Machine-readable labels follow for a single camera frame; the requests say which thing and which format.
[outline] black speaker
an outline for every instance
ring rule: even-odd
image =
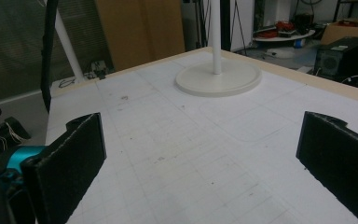
[[[313,75],[358,85],[358,37],[346,36],[321,46],[316,54]]]

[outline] black pole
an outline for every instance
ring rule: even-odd
[[[196,30],[197,30],[197,41],[196,41],[196,49],[201,47],[200,43],[200,22],[199,22],[199,2],[200,0],[194,0],[194,8],[196,10]]]
[[[50,111],[50,63],[51,54],[53,51],[55,20],[57,12],[58,0],[48,0],[46,5],[45,15],[45,34],[43,35],[43,49],[42,49],[42,76],[40,81],[40,90],[42,91],[43,101],[45,102],[46,110]]]
[[[220,26],[221,26],[221,44],[222,49],[231,51],[230,41],[230,1],[220,0]]]
[[[201,46],[202,47],[206,47],[208,46],[208,38],[207,38],[207,34],[206,34],[206,28],[205,28],[205,12],[204,12],[204,3],[202,0],[198,1],[199,4],[199,20],[200,20],[200,35],[201,35]],[[208,8],[209,8],[209,4],[210,2],[208,1],[207,3],[207,13],[208,13]]]

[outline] white pole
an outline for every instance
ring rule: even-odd
[[[85,81],[85,79],[83,78],[83,72],[80,68],[79,61],[77,60],[74,49],[72,48],[71,40],[69,40],[68,33],[66,33],[65,26],[63,25],[62,18],[58,9],[55,28],[57,31],[57,35],[61,40],[62,47],[65,51],[66,57],[68,58],[69,64],[71,64],[72,71],[75,74],[76,82],[79,83]]]
[[[213,39],[213,72],[222,74],[221,38],[220,38],[220,0],[211,2],[212,39]]]

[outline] table surface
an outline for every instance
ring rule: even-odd
[[[296,158],[305,111],[358,132],[358,89],[223,52],[262,69],[246,93],[185,94],[199,49],[53,93],[47,144],[100,112],[107,159],[68,223],[358,223]]]

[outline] wall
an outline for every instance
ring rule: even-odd
[[[252,42],[252,37],[253,37],[253,20],[254,20],[253,15],[254,15],[255,2],[254,0],[238,0],[237,3],[238,3],[238,11],[240,12],[244,42],[245,45],[248,46]],[[233,18],[235,1],[231,0],[230,4],[231,4],[231,18]],[[242,42],[240,23],[237,14],[236,20],[234,21],[234,32],[233,32],[232,43],[231,43],[231,51],[243,49],[244,47],[245,46],[243,45]]]
[[[297,0],[292,0],[292,13],[295,12]],[[332,21],[334,18],[334,13],[336,10],[337,0],[322,0],[320,3],[313,6],[315,12],[314,21]],[[339,7],[337,19],[348,18],[348,12],[350,9],[350,4],[341,4]],[[305,5],[301,2],[298,4],[297,13],[312,13],[311,7]],[[358,18],[358,4],[355,4],[353,7],[352,17]]]
[[[292,0],[265,0],[264,26],[275,24],[275,21],[290,21]]]
[[[292,14],[295,13],[297,0],[292,0]],[[322,0],[320,3],[313,6],[314,10],[314,21],[332,21],[334,18],[334,12],[336,10],[337,0]],[[342,5],[338,12],[338,18],[345,18],[348,15],[349,5]],[[306,5],[299,0],[297,14],[309,13],[312,14],[312,9],[309,5]]]

